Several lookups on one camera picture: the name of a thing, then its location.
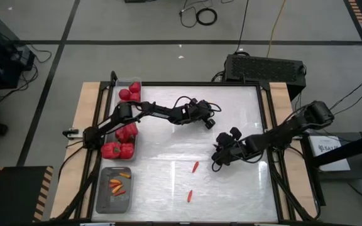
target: gray floor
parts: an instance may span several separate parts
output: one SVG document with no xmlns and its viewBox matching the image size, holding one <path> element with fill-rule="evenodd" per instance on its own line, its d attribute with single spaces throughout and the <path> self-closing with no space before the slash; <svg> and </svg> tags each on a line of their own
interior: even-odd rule
<svg viewBox="0 0 362 226">
<path fill-rule="evenodd" d="M 237 40 L 245 1 L 213 2 L 219 14 L 217 23 L 188 29 L 181 26 L 178 16 L 183 0 L 144 4 L 80 0 L 68 40 Z M 0 0 L 0 18 L 23 40 L 58 41 L 74 3 L 75 0 Z M 243 39 L 269 40 L 281 3 L 282 0 L 251 0 Z M 186 24 L 193 23 L 189 13 L 183 17 Z M 342 0 L 287 0 L 273 39 L 361 41 Z M 35 46 L 52 51 L 53 58 L 58 48 L 57 45 Z M 57 67 L 52 68 L 52 86 L 25 163 L 27 166 L 59 168 L 67 143 L 61 132 L 72 125 L 83 82 L 107 80 L 111 70 L 121 78 L 140 77 L 144 81 L 210 81 L 222 70 L 226 55 L 236 49 L 236 45 L 180 45 L 176 41 L 172 45 L 61 47 L 64 48 Z M 266 56 L 266 45 L 242 45 L 240 48 L 254 56 Z M 38 55 L 41 59 L 46 57 L 42 53 Z M 361 45 L 273 45 L 270 57 L 302 60 L 307 65 L 303 104 L 316 99 L 331 105 L 362 82 Z M 40 76 L 28 90 L 15 93 L 0 105 L 0 121 L 9 126 L 8 134 L 0 137 L 0 167 L 14 166 L 17 162 L 52 61 L 38 65 Z M 361 94 L 362 89 L 339 107 L 348 106 Z M 340 114 L 327 130 L 362 131 L 362 101 Z M 362 191 L 362 181 L 354 184 Z M 52 193 L 56 185 L 54 178 Z M 322 208 L 321 220 L 362 225 L 362 198 L 346 182 L 323 182 L 322 188 L 327 206 Z M 48 207 L 52 200 L 53 195 L 50 195 Z M 48 214 L 47 208 L 44 218 L 48 218 Z"/>
</svg>

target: clear plastic container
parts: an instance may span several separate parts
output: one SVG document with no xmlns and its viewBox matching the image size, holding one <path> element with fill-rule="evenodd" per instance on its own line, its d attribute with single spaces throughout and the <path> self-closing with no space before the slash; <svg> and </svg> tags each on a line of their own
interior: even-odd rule
<svg viewBox="0 0 362 226">
<path fill-rule="evenodd" d="M 121 99 L 119 98 L 119 91 L 121 91 L 122 89 L 128 89 L 129 90 L 129 86 L 132 85 L 133 83 L 135 82 L 139 82 L 141 84 L 141 79 L 140 78 L 124 78 L 124 79 L 121 79 L 119 78 L 117 81 L 116 81 L 116 86 L 113 90 L 113 102 L 118 104 Z M 142 86 L 141 86 L 141 92 L 140 92 L 140 97 L 141 97 L 141 100 L 142 100 Z M 140 113 L 140 111 L 138 109 L 136 109 L 135 106 L 132 106 L 132 113 L 133 113 L 133 116 L 136 116 L 137 114 Z M 107 141 L 115 141 L 115 142 L 119 142 L 117 139 L 116 139 L 116 136 L 115 136 L 115 132 L 112 133 L 112 136 L 109 137 L 107 139 Z M 134 160 L 135 158 L 135 155 L 136 155 L 136 149 L 137 149 L 137 142 L 138 142 L 138 135 L 131 140 L 134 144 L 134 154 L 131 158 L 129 159 L 113 159 L 113 161 L 132 161 Z"/>
</svg>

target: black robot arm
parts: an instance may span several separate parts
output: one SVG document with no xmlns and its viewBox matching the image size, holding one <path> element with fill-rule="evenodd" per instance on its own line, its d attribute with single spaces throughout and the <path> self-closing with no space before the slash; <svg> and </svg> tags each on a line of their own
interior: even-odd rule
<svg viewBox="0 0 362 226">
<path fill-rule="evenodd" d="M 267 148 L 285 149 L 293 137 L 307 129 L 322 129 L 330 125 L 334 119 L 332 112 L 321 101 L 312 103 L 296 110 L 279 126 L 263 133 L 241 138 L 240 131 L 233 127 L 231 135 L 222 132 L 218 135 L 216 152 L 212 160 L 219 166 L 239 159 L 249 160 L 263 153 Z"/>
<path fill-rule="evenodd" d="M 188 104 L 171 109 L 156 105 L 156 102 L 152 104 L 135 101 L 122 102 L 116 106 L 114 112 L 102 123 L 84 130 L 84 147 L 96 148 L 103 135 L 112 133 L 130 123 L 139 122 L 144 116 L 167 119 L 170 123 L 176 125 L 184 125 L 202 120 L 205 122 L 206 128 L 211 129 L 215 122 L 210 118 L 214 115 L 215 111 L 221 111 L 221 109 L 212 109 L 211 105 L 212 103 L 208 103 L 205 100 L 198 102 L 196 99 L 190 99 Z M 140 111 L 138 115 L 133 116 L 132 106 L 136 106 Z"/>
</svg>

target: table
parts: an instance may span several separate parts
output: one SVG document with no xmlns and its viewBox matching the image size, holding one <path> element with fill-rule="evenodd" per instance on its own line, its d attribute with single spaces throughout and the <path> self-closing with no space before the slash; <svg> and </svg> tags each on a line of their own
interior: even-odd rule
<svg viewBox="0 0 362 226">
<path fill-rule="evenodd" d="M 285 83 L 271 83 L 270 84 L 270 97 L 273 101 L 273 108 L 275 118 L 278 123 L 281 123 L 292 111 L 290 99 L 287 92 L 287 86 Z M 86 82 L 83 84 L 82 91 L 78 102 L 77 111 L 73 127 L 77 129 L 83 129 L 92 125 L 94 111 L 96 108 L 97 96 L 99 89 L 101 88 L 100 82 Z M 103 92 L 102 99 L 107 99 L 108 91 Z M 268 128 L 272 127 L 270 108 L 268 105 L 269 97 L 266 96 L 266 92 L 262 91 L 263 103 L 265 107 L 265 117 Z M 104 109 L 106 108 L 106 101 L 102 101 L 102 105 L 99 111 L 99 121 L 102 121 L 104 115 Z M 293 141 L 292 146 L 301 151 L 300 143 Z M 76 144 L 67 149 L 66 158 L 71 155 L 75 150 L 81 147 L 81 144 Z M 85 164 L 86 149 L 83 149 L 80 153 L 75 155 L 71 161 L 69 161 L 64 167 L 61 180 L 58 184 L 57 193 L 53 204 L 51 217 L 59 215 L 65 207 L 70 203 L 75 195 L 74 191 L 77 191 L 82 179 L 82 170 Z M 285 168 L 288 176 L 288 182 L 292 193 L 296 196 L 301 205 L 312 216 L 316 215 L 314 198 L 305 166 L 304 160 L 292 151 L 285 152 Z M 283 194 L 283 191 L 279 189 L 280 194 L 280 206 L 283 212 L 281 218 L 290 219 L 291 213 L 288 212 L 288 205 Z M 85 194 L 82 204 L 81 217 L 86 217 L 87 206 L 89 203 L 90 189 Z"/>
</svg>

